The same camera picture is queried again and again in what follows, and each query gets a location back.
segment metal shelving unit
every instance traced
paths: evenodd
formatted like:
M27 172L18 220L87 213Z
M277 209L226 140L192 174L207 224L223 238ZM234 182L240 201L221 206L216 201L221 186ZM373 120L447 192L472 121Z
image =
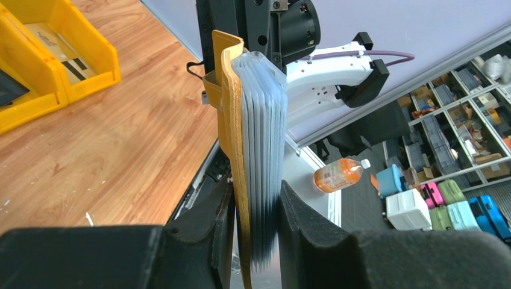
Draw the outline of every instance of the metal shelving unit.
M470 64L470 68L472 68L473 70L478 69L478 67L474 63L470 62L469 64ZM477 71L476 73L480 77L481 76L485 77L484 74L480 70ZM433 135L430 135L428 133L428 129L427 129L424 121L427 120L427 117L431 117L431 116L436 117L438 115L443 115L444 118L447 120L447 123L449 124L450 129L454 133L454 136L457 139L459 146L462 148L462 150L459 152L459 154L464 154L464 156L466 157L466 160L468 160L468 162L466 162L464 164L464 166L468 166L468 167L461 167L456 172L443 174L442 176L440 176L438 178L430 179L427 182L439 182L439 181L443 181L445 179L451 179L451 178L459 179L460 177L463 177L463 180L466 180L467 184L469 184L469 181L472 183L474 183L474 181L475 181L475 183L480 182L480 184L476 184L476 185L472 185L470 187L463 188L463 191L470 191L470 190L475 190L477 188L485 187L487 185L511 180L511 176L509 176L507 178L498 178L498 179L488 180L488 179L486 179L483 172L481 171L484 168L492 167L496 164L504 164L506 162L511 163L511 151L507 148L507 146L504 143L504 141L502 140L502 138L499 136L499 134L497 133L495 128L492 126L490 121L488 121L487 118L484 116L483 111L478 107L478 105L476 104L476 101L474 100L475 98L485 95L486 93L496 91L499 94L499 97L501 99L504 99L507 102L507 104L509 105L509 108L511 108L511 94L508 93L506 91L506 89L504 89L501 86L500 83L493 81L492 79L489 79L487 77L485 77L485 79L483 80L483 82L485 82L485 84L486 84L486 87L483 87L480 90L472 91L472 93L471 93L468 90L468 88L466 87L466 85L463 83L463 81L460 79L460 77L458 76L458 74L455 70L450 71L449 74L451 76L450 77L451 81L455 82L460 87L460 89L462 90L462 92L465 96L460 99L457 99L455 101L452 101L451 103L449 103L447 105L444 105L444 103L442 102L441 98L439 97L437 91L434 89L433 84L431 82L428 82L426 85L428 86L428 88L431 90L431 92L433 94L433 97L434 97L433 100L436 103L438 103L440 107L437 110L427 114L426 116L421 116L415 120L410 121L409 125L410 125L410 127L414 127L415 125L419 125L419 123L421 123L421 125L425 131L427 143L430 146L433 146L433 142L431 141L431 138ZM417 103L417 99L415 99L415 97L411 94L409 94L409 96L412 99L412 103L413 103L415 109L419 110L420 108ZM448 112L449 109L457 107L460 104L469 104L472 107L475 115L481 120L484 128L486 128L490 132L491 137L498 143L498 147L500 148L500 150L503 153L502 158L500 158L499 160L490 161L490 162L484 163L484 164L477 164L475 162L475 158L471 155L470 149L466 146L465 140L460 135L460 132L458 131L458 127L456 126L456 124L454 123L454 120L452 119L451 115ZM403 137L403 143L404 143L407 158L409 159L409 162L410 162L410 166L413 167L413 164L412 164L413 156L410 155L409 145L407 144L405 137ZM437 158L437 156L436 156L437 152L435 151L434 148L432 148L432 151L433 151L433 154L435 155L435 157Z

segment wooden tabletop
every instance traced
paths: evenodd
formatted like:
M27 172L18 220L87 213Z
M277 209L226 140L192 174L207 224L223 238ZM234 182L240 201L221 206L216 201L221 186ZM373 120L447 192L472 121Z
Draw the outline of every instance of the wooden tabletop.
M0 135L0 234L89 226L86 213L164 224L217 137L193 57L138 0L74 3L117 49L122 81Z

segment white bottle cap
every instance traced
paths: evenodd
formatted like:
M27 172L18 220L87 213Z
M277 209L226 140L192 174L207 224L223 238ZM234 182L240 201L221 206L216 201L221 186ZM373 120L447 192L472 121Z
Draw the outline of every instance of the white bottle cap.
M360 162L360 164L362 165L362 167L363 167L364 169L368 169L368 168L370 168L370 167L371 167L371 163L369 162L369 160L368 160L368 159L362 160L362 161Z

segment leather cover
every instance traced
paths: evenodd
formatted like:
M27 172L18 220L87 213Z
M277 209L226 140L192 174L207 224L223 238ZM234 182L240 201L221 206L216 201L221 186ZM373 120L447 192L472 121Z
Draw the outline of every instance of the leather cover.
M231 161L240 266L245 288L251 288L250 221L242 141L242 89L241 81L231 67L231 61L243 53L244 42L240 37L218 30L214 30L212 36L215 70L208 73L203 82L208 101L217 110L220 148Z

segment yellow plastic storage bin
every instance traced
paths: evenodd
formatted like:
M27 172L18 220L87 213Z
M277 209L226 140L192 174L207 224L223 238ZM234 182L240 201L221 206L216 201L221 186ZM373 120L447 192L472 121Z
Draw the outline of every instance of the yellow plastic storage bin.
M16 22L0 5L0 69L30 91L0 107L0 134L69 103L63 66L28 43Z
M64 67L70 103L121 80L115 48L70 0L0 0L28 41Z

